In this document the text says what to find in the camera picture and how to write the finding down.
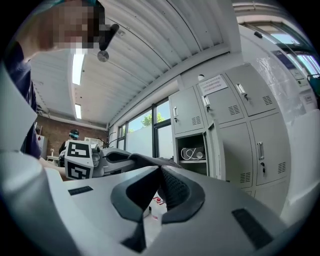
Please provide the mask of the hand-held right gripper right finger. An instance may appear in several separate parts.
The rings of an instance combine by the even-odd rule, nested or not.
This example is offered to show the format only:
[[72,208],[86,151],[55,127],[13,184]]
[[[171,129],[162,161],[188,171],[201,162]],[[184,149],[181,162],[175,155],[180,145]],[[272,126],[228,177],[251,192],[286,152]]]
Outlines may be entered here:
[[274,256],[286,225],[232,184],[173,166],[158,169],[167,206],[151,256]]

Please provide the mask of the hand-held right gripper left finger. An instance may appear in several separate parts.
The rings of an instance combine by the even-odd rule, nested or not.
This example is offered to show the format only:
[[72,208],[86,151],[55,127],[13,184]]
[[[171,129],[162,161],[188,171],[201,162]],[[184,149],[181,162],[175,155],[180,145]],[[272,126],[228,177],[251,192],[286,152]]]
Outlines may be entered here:
[[[148,166],[112,176],[62,181],[47,171],[50,193],[64,227],[82,256],[141,256],[161,232],[161,215],[156,209],[156,192],[147,195],[143,178],[156,170]],[[141,222],[119,214],[112,202],[117,187],[134,182],[139,199],[147,207]]]

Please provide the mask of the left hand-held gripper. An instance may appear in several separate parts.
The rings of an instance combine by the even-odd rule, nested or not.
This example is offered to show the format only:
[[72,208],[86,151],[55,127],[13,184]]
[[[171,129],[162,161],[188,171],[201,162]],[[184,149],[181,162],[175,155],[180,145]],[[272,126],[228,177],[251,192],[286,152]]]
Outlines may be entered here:
[[182,168],[172,159],[150,157],[118,148],[100,148],[83,140],[68,140],[65,144],[65,176],[71,180],[84,180],[120,174],[148,166]]

